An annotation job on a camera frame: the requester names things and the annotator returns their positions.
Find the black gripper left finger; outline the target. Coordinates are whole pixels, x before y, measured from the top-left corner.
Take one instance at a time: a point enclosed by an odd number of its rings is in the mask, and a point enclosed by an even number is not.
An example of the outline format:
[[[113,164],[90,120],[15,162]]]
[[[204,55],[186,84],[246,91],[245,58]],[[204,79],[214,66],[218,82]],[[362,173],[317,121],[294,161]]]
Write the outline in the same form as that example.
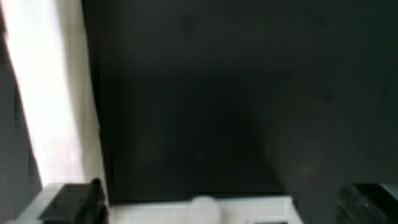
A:
[[[108,224],[104,192],[97,178],[65,184],[38,215],[42,224]]]

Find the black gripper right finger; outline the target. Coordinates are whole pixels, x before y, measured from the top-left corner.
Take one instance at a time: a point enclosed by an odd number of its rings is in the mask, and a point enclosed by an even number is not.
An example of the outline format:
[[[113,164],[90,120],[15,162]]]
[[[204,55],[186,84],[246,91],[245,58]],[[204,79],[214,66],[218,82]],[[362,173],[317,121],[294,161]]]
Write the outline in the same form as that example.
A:
[[[346,184],[337,194],[335,224],[398,224],[398,184]]]

